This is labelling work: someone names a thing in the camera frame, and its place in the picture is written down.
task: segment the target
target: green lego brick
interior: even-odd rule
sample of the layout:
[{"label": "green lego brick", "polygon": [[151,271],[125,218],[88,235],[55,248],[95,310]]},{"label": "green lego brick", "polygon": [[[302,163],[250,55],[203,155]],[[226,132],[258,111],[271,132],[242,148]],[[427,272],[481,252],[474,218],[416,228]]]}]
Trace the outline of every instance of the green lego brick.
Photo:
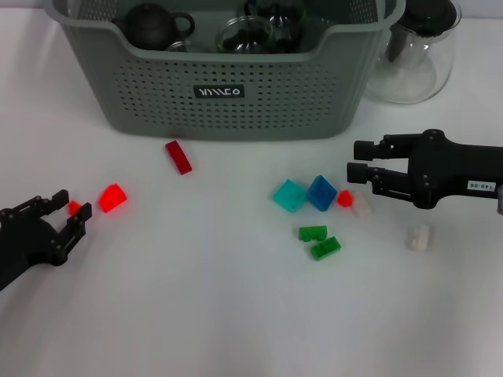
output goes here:
[{"label": "green lego brick", "polygon": [[310,226],[299,229],[299,240],[309,242],[311,240],[326,240],[329,231],[326,226]]},{"label": "green lego brick", "polygon": [[339,251],[340,249],[341,246],[337,238],[331,237],[328,240],[316,246],[313,246],[311,248],[311,254],[313,255],[314,259],[316,259],[317,261],[321,261],[323,258],[332,255],[333,253]]}]

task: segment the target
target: perforated basket wall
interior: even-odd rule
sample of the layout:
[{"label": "perforated basket wall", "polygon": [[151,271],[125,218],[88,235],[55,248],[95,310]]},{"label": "perforated basket wall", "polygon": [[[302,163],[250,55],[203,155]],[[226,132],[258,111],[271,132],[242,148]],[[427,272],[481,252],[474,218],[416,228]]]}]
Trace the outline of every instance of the perforated basket wall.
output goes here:
[{"label": "perforated basket wall", "polygon": [[[137,3],[47,0],[46,11],[63,25],[115,128],[134,134],[217,140],[319,138],[345,130],[361,99],[382,34],[404,8],[400,0],[383,5],[374,0],[312,2],[308,12],[332,12],[339,24],[321,30],[310,53],[244,56],[136,49],[109,21]],[[204,4],[199,7],[198,0],[163,2],[169,10],[193,12],[196,25],[203,25],[200,35],[216,35],[222,20],[232,18],[228,9],[239,6],[235,0],[220,0],[216,9],[224,9],[221,20],[210,22]],[[198,86],[216,88],[217,94],[231,93],[225,91],[226,86],[240,86],[244,97],[197,98]]]}]

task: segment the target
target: white tabletop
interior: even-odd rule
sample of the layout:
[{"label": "white tabletop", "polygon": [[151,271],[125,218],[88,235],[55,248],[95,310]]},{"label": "white tabletop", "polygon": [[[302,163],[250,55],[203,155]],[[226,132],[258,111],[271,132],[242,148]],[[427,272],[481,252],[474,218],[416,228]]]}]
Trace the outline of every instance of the white tabletop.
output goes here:
[{"label": "white tabletop", "polygon": [[[0,208],[67,189],[90,201],[87,235],[60,268],[37,266],[0,293],[2,377],[501,377],[503,218],[495,200],[430,211],[372,196],[375,213],[296,214],[272,200],[291,178],[338,189],[355,140],[439,128],[503,146],[503,20],[464,20],[447,87],[414,106],[363,100],[352,127],[322,141],[181,141],[114,131],[57,24],[0,11]],[[376,162],[404,170],[404,162]],[[101,213],[111,183],[127,205]],[[50,220],[61,226],[67,214]],[[429,222],[432,251],[408,251]],[[343,245],[315,262],[299,226]]]}]

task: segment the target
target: red translucent block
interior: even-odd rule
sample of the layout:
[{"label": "red translucent block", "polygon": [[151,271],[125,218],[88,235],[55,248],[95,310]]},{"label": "red translucent block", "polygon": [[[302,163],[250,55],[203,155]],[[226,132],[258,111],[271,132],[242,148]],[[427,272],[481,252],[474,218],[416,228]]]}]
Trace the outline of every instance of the red translucent block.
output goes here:
[{"label": "red translucent block", "polygon": [[190,166],[185,153],[182,151],[182,147],[177,141],[172,141],[171,143],[166,144],[166,150],[173,159],[180,175],[187,174],[192,171],[192,167]]},{"label": "red translucent block", "polygon": [[337,203],[342,208],[351,207],[353,205],[353,196],[351,195],[351,192],[349,190],[342,191],[337,198]]},{"label": "red translucent block", "polygon": [[119,185],[115,183],[114,185],[107,187],[105,192],[103,192],[103,195],[101,195],[98,203],[103,212],[107,213],[119,206],[121,203],[124,203],[126,200],[126,194]]},{"label": "red translucent block", "polygon": [[70,216],[75,216],[79,211],[80,207],[81,205],[74,200],[68,203],[68,213],[70,214]]}]

